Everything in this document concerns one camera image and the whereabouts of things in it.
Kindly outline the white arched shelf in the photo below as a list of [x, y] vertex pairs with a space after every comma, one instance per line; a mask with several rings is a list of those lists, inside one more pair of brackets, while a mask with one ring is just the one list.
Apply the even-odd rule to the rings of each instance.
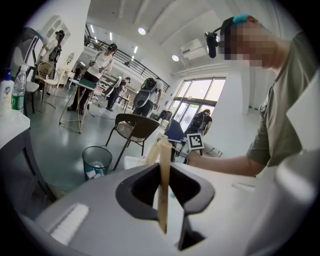
[[64, 32], [64, 37], [61, 41], [61, 46], [63, 46], [71, 36], [71, 33], [60, 15], [53, 15], [39, 33], [48, 42], [51, 42], [56, 37], [56, 32], [60, 30]]

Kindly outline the dark blue chair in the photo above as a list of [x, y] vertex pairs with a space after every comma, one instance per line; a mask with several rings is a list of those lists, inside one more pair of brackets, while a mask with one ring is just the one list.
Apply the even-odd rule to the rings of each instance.
[[166, 135], [169, 140], [174, 141], [181, 141], [185, 137], [181, 124], [175, 119], [169, 121], [164, 131], [164, 135]]

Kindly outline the grey black office chair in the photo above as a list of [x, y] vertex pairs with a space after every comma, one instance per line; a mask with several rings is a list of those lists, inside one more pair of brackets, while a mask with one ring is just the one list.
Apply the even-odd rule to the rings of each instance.
[[34, 67], [43, 52], [43, 45], [47, 42], [39, 32], [30, 27], [24, 27], [17, 44], [13, 49], [10, 62], [11, 77], [15, 78], [22, 65]]

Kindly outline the glass entrance doors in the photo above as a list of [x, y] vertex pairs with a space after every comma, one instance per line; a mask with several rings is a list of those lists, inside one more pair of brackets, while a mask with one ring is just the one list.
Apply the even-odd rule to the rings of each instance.
[[211, 116], [226, 82], [225, 77], [207, 77], [184, 80], [169, 107], [172, 119], [185, 131], [194, 117], [204, 110]]

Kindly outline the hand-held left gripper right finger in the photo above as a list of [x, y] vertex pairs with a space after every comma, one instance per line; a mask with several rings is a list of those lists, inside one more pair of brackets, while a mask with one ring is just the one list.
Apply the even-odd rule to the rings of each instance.
[[192, 180], [199, 178], [214, 189], [214, 196], [204, 210], [186, 217], [191, 231], [204, 239], [183, 250], [172, 248], [170, 256], [261, 256], [260, 179], [182, 163], [172, 163], [171, 167]]

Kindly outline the clear plastic water bottle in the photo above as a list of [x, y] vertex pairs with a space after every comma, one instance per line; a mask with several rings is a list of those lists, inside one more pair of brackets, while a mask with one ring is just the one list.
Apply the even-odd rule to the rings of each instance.
[[20, 71], [15, 78], [12, 95], [11, 95], [11, 108], [13, 110], [23, 112], [24, 98], [27, 85], [27, 70], [28, 66], [23, 64]]

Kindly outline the white soap bottle blue pump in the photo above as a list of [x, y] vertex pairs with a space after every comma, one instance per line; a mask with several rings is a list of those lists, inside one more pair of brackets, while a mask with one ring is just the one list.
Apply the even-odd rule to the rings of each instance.
[[0, 83], [0, 117], [5, 116], [11, 109], [11, 97], [14, 82], [11, 80], [12, 69], [7, 68], [4, 80]]

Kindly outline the black mesh waste bin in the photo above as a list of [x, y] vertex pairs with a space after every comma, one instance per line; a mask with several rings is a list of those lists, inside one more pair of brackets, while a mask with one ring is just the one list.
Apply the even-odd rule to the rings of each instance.
[[89, 146], [82, 151], [81, 156], [87, 181], [105, 176], [113, 160], [112, 154], [101, 146]]

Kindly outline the white basin black vanity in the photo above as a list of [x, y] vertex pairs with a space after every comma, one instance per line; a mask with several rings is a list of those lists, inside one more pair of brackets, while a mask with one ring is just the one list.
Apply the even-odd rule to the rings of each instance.
[[30, 119], [17, 110], [0, 116], [0, 179], [4, 191], [19, 211], [25, 210], [36, 187], [44, 193], [46, 202], [55, 195], [45, 182], [36, 161], [31, 136]]

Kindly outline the brown wicker chair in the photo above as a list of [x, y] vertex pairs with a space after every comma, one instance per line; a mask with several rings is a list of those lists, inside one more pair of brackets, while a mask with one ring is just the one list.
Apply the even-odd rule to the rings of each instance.
[[122, 138], [126, 139], [113, 170], [116, 170], [125, 149], [129, 147], [131, 142], [141, 147], [141, 156], [143, 156], [145, 141], [159, 126], [160, 124], [156, 120], [142, 115], [119, 113], [115, 117], [114, 127], [112, 128], [105, 144], [107, 147], [114, 131], [116, 131]]

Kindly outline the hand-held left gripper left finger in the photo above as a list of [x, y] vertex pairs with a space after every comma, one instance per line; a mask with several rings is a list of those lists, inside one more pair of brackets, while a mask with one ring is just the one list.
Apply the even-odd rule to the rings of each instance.
[[117, 188], [150, 165], [87, 181], [35, 220], [50, 251], [62, 256], [178, 256], [155, 219], [138, 219], [121, 207]]

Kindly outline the ceiling air conditioner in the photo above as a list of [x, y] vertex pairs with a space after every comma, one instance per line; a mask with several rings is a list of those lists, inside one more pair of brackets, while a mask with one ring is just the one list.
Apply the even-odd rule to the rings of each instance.
[[181, 54], [188, 60], [197, 59], [208, 54], [208, 50], [204, 48], [202, 42], [196, 38], [180, 47]]

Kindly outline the green top gold-legged table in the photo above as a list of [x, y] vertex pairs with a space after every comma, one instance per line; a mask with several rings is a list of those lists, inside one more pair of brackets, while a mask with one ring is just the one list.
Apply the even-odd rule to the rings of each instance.
[[[94, 90], [96, 89], [96, 84], [95, 83], [92, 83], [91, 81], [88, 81], [86, 79], [81, 79], [80, 81], [77, 81], [77, 80], [74, 80], [74, 79], [71, 79], [70, 80], [72, 83], [76, 84], [78, 88], [85, 88], [86, 90], [90, 91], [90, 94], [88, 96], [88, 99], [84, 105], [84, 113], [83, 115], [81, 115], [81, 110], [80, 110], [80, 92], [78, 91], [78, 89], [75, 90], [75, 93], [74, 95], [71, 95], [70, 98], [68, 99], [62, 113], [61, 113], [61, 116], [59, 118], [59, 122], [58, 124], [60, 126], [63, 126], [65, 128], [68, 128], [70, 130], [72, 130], [73, 132], [76, 132], [76, 133], [79, 133], [81, 134], [82, 133], [82, 128], [83, 128], [83, 124], [84, 124], [84, 119], [85, 119], [85, 115], [86, 115], [86, 111], [88, 110], [88, 104], [91, 102], [91, 99], [92, 99], [92, 96], [93, 96], [93, 92]], [[75, 95], [77, 95], [77, 119], [74, 119], [74, 120], [62, 120], [63, 118], [63, 115], [65, 113], [65, 111], [67, 110], [67, 107], [68, 107], [68, 104], [70, 102], [70, 100], [72, 98], [75, 97]], [[76, 122], [78, 123], [78, 128], [74, 128], [74, 127], [71, 127], [69, 126], [69, 123], [71, 122]]]

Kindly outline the person's right forearm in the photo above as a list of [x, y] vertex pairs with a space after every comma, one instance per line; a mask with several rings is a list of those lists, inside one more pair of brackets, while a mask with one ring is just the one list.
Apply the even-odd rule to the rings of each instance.
[[248, 177], [255, 177], [266, 167], [246, 156], [216, 158], [199, 155], [195, 151], [188, 154], [187, 164], [208, 171]]

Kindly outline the short wooden stick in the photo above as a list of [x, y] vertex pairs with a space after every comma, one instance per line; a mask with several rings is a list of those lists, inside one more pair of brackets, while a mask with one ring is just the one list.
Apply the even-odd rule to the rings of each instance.
[[172, 144], [163, 139], [159, 142], [159, 170], [160, 184], [158, 189], [158, 223], [164, 234], [167, 234], [168, 227], [168, 194], [170, 182]]

